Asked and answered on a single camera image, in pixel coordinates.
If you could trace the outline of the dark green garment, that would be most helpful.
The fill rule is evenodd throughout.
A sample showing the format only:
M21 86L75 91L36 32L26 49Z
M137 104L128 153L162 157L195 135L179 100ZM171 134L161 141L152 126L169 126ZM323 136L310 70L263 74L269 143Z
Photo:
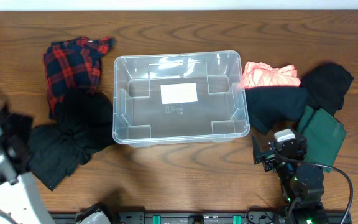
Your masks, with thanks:
M306 106L297 131L307 138L305 162L333 166L346 137L344 125L326 110Z

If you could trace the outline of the black garment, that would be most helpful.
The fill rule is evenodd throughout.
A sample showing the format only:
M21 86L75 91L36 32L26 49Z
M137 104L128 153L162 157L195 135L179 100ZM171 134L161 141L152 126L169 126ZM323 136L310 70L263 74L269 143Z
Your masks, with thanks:
M70 90L56 124L35 127L29 138L29 169L51 191L91 156L115 144L113 105L106 95Z
M325 63L312 69L302 79L300 86L308 91L308 106L324 109L331 116L344 106L344 96L354 77L342 65Z

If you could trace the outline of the clear plastic storage bin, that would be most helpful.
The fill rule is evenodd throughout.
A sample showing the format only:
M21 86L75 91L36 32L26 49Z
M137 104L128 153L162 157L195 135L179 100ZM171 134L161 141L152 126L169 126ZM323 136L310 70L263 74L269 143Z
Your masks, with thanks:
M120 56L114 62L112 138L133 147L226 142L250 131L234 50ZM198 101L162 104L161 85L196 83Z

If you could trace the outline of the red navy plaid shirt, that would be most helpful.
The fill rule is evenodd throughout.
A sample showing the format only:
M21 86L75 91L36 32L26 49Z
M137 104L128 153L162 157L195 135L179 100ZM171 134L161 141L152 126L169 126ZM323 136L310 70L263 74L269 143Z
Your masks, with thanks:
M114 44L112 37L91 40L85 36L51 43L43 54L50 119L58 118L68 90L96 93L101 78L101 59Z

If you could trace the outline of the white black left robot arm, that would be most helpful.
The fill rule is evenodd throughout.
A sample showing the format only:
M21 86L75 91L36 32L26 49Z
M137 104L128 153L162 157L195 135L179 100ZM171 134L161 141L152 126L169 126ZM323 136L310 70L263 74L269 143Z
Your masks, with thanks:
M29 169L33 119L11 113L0 94L0 223L53 223Z

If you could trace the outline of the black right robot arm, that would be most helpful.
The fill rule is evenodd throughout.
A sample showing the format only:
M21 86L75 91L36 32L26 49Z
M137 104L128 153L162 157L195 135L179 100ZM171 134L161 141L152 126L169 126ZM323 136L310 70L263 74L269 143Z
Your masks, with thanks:
M283 199L287 204L272 217L273 223L327 223L321 203L324 174L319 166L304 162L307 138L292 128L274 134L263 149L252 138L254 164L278 175Z

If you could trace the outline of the navy folded garment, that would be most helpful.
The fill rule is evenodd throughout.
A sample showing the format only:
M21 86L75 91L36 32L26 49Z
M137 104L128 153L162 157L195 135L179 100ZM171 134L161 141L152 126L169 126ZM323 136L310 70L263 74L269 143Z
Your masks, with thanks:
M308 91L294 86L263 86L245 90L250 125L266 135L277 123L298 121Z

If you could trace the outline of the pink folded garment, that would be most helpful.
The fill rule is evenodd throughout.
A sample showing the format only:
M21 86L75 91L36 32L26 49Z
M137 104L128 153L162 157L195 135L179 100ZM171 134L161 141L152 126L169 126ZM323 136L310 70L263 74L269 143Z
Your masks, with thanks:
M301 80L294 65L273 68L262 62L248 61L245 64L240 86L251 89L263 86L295 86L299 87Z

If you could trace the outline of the white label in bin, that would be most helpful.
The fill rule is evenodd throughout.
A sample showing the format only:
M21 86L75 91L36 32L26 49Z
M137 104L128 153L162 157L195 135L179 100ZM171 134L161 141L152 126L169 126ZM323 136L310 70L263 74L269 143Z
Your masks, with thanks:
M196 83L161 85L162 104L193 103L198 101Z

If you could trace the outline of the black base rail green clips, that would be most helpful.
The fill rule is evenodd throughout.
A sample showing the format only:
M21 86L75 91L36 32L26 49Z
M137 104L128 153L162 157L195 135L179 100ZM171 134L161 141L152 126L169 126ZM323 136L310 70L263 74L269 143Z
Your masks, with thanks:
M236 223L283 223L273 212L249 211L247 213L150 213L120 212L99 218L84 213L53 213L55 223L118 223L118 224L236 224Z

